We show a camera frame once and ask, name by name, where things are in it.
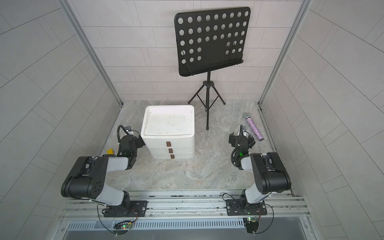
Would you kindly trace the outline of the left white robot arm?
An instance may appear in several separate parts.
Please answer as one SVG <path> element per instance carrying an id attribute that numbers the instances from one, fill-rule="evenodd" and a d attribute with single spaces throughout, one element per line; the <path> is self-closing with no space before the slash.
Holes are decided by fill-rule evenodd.
<path id="1" fill-rule="evenodd" d="M 106 183 L 109 172 L 125 171 L 133 168 L 138 149 L 145 143 L 136 130 L 119 125 L 117 128 L 118 153 L 98 157 L 80 156 L 70 170 L 61 187 L 65 198 L 88 199 L 105 208 L 105 218 L 143 217 L 147 201 L 131 201 L 128 192 L 117 190 Z"/>

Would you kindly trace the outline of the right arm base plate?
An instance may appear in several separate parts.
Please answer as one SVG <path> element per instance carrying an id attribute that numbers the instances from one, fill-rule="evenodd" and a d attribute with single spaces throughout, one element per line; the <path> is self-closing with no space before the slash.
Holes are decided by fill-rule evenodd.
<path id="1" fill-rule="evenodd" d="M 226 200 L 228 216 L 265 216 L 268 214 L 265 202 L 249 204 L 245 200 Z"/>

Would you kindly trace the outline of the white drawer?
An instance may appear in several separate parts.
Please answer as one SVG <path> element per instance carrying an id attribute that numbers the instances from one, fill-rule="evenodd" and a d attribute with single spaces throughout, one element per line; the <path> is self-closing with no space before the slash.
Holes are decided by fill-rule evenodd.
<path id="1" fill-rule="evenodd" d="M 144 139 L 144 143 L 148 148 L 194 148 L 195 139 Z"/>
<path id="2" fill-rule="evenodd" d="M 176 147 L 165 147 L 165 148 L 148 148 L 151 154 L 189 154 L 195 152 L 194 147 L 176 148 Z"/>
<path id="3" fill-rule="evenodd" d="M 154 159 L 157 160 L 169 160 L 169 159 L 193 159 L 195 152 L 187 154 L 151 154 Z"/>

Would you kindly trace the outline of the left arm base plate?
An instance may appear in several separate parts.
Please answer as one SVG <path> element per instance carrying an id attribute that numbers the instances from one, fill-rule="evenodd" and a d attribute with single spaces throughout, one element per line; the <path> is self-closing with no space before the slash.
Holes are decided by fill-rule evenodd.
<path id="1" fill-rule="evenodd" d="M 105 218 L 144 217 L 147 201 L 123 201 L 118 206 L 107 206 L 102 210 Z"/>

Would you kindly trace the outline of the white bottom drawer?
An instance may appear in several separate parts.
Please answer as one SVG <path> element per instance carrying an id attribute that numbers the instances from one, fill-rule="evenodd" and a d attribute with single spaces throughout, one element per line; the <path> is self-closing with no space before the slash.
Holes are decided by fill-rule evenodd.
<path id="1" fill-rule="evenodd" d="M 195 152 L 187 154 L 151 154 L 154 159 L 157 160 L 169 160 L 169 159 L 193 159 Z"/>

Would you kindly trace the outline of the white top drawer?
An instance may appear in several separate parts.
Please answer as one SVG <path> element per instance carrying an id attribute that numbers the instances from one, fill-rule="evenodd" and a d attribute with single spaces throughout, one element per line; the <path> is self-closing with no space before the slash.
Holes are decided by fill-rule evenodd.
<path id="1" fill-rule="evenodd" d="M 148 148 L 194 148 L 195 139 L 144 139 L 144 143 Z"/>

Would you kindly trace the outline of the white three-drawer cabinet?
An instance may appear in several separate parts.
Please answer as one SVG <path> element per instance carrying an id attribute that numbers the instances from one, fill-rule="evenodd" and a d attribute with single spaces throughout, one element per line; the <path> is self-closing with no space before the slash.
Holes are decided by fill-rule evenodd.
<path id="1" fill-rule="evenodd" d="M 148 106 L 142 139 L 195 139 L 195 108 L 191 105 Z"/>

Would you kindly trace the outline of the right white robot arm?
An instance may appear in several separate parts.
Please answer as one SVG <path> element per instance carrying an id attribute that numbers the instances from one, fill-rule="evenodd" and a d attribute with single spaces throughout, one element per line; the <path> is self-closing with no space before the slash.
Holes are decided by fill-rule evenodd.
<path id="1" fill-rule="evenodd" d="M 291 179 L 278 153 L 266 154 L 249 152 L 256 141 L 246 128 L 240 125 L 237 135 L 229 136 L 229 144 L 234 148 L 231 162 L 239 170 L 253 173 L 254 183 L 243 190 L 240 198 L 226 200 L 229 216 L 264 216 L 267 214 L 265 199 L 291 188 Z"/>

